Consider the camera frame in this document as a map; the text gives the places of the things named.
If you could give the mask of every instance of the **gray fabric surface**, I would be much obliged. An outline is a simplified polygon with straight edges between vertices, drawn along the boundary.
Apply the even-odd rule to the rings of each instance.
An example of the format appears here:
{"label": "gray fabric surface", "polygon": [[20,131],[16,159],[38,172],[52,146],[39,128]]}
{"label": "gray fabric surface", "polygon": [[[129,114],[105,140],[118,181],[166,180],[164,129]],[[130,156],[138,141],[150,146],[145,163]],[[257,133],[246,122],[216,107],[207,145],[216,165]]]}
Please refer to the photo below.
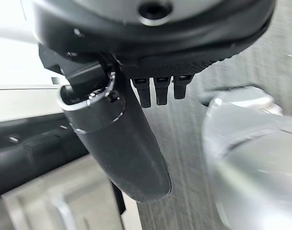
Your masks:
{"label": "gray fabric surface", "polygon": [[279,0],[269,31],[238,56],[195,76],[184,100],[155,104],[144,112],[170,170],[173,192],[162,201],[138,205],[143,230],[225,230],[216,212],[202,154],[201,127],[205,108],[199,92],[223,86],[256,83],[292,115],[292,0]]}

